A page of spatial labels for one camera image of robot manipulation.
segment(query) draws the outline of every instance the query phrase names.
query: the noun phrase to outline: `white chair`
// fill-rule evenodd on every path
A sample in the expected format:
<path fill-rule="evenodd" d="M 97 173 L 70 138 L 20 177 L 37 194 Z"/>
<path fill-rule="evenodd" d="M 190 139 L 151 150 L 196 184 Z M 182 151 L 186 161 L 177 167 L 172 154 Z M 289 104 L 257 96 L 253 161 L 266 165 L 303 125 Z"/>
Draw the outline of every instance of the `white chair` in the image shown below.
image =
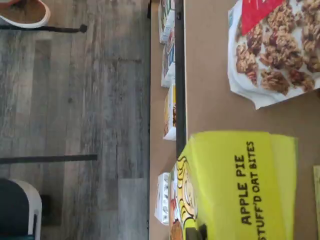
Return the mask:
<path fill-rule="evenodd" d="M 29 183 L 0 178 L 0 239 L 40 240 L 42 200 Z"/>

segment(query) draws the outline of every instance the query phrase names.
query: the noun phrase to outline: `vinyl plank flooring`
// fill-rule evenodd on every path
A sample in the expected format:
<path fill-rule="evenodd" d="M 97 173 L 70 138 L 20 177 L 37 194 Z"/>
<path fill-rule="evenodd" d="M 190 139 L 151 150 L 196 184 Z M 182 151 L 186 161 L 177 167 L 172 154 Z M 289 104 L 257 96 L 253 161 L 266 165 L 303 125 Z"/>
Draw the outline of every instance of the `vinyl plank flooring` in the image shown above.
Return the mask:
<path fill-rule="evenodd" d="M 51 41 L 50 71 L 47 83 L 45 155 L 64 155 L 68 118 L 69 65 L 71 37 L 56 34 Z M 63 205 L 64 163 L 43 165 L 42 193 L 52 196 L 51 224 L 60 225 Z"/>
<path fill-rule="evenodd" d="M 119 179 L 118 240 L 141 240 L 148 235 L 147 190 L 146 178 Z"/>
<path fill-rule="evenodd" d="M 0 157 L 98 161 L 0 165 L 0 177 L 51 196 L 55 226 L 41 239 L 146 240 L 148 0 L 44 2 L 49 26 L 88 30 L 0 31 Z"/>
<path fill-rule="evenodd" d="M 118 239 L 119 225 L 118 225 L 118 211 L 104 210 L 99 212 L 100 221 L 100 239 Z"/>

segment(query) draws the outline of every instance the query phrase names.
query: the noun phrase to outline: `cereal box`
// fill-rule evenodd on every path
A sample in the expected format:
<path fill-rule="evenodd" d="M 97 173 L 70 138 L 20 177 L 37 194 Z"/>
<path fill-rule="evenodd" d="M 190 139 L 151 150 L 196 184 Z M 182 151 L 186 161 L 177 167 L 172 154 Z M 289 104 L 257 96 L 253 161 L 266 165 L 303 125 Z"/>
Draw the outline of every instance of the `cereal box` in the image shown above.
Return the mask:
<path fill-rule="evenodd" d="M 171 29 L 169 39 L 163 48 L 161 86 L 170 88 L 176 82 L 176 44 L 175 28 Z"/>
<path fill-rule="evenodd" d="M 165 172 L 158 176 L 156 188 L 156 202 L 154 216 L 164 225 L 169 224 L 169 173 Z"/>
<path fill-rule="evenodd" d="M 172 84 L 164 101 L 163 139 L 176 140 L 176 85 Z"/>
<path fill-rule="evenodd" d="M 175 0 L 161 0 L 158 7 L 159 40 L 165 44 L 175 23 Z"/>
<path fill-rule="evenodd" d="M 293 240 L 296 143 L 267 132 L 191 136 L 169 177 L 170 239 Z"/>

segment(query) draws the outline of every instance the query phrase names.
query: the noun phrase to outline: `cartoon girl illustration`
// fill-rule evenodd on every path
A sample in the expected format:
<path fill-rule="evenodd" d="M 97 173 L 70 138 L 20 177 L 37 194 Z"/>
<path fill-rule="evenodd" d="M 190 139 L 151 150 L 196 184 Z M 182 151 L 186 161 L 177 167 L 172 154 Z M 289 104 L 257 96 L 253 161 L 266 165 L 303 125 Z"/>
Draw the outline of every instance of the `cartoon girl illustration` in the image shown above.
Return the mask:
<path fill-rule="evenodd" d="M 187 158 L 185 156 L 181 157 L 176 164 L 178 180 L 177 197 L 180 208 L 181 225 L 184 227 L 187 220 L 196 220 L 197 203 Z"/>

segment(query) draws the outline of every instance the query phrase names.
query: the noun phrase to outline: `white shoe sole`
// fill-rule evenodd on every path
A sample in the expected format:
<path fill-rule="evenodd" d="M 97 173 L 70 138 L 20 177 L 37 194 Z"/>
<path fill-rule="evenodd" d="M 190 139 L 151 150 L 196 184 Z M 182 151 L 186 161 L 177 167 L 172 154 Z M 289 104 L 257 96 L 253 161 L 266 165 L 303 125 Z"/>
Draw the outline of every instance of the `white shoe sole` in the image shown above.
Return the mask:
<path fill-rule="evenodd" d="M 43 19 L 41 21 L 35 22 L 35 23 L 18 23 L 12 20 L 9 20 L 7 18 L 5 18 L 4 16 L 0 15 L 0 18 L 2 18 L 3 20 L 5 20 L 7 23 L 17 26 L 19 28 L 23 28 L 23 29 L 36 29 L 36 28 L 40 28 L 44 25 L 46 25 L 49 21 L 49 18 L 51 16 L 51 12 L 50 9 L 47 5 L 45 5 L 42 1 L 39 0 L 40 3 L 43 4 L 43 6 L 45 7 L 45 15 L 43 17 Z"/>

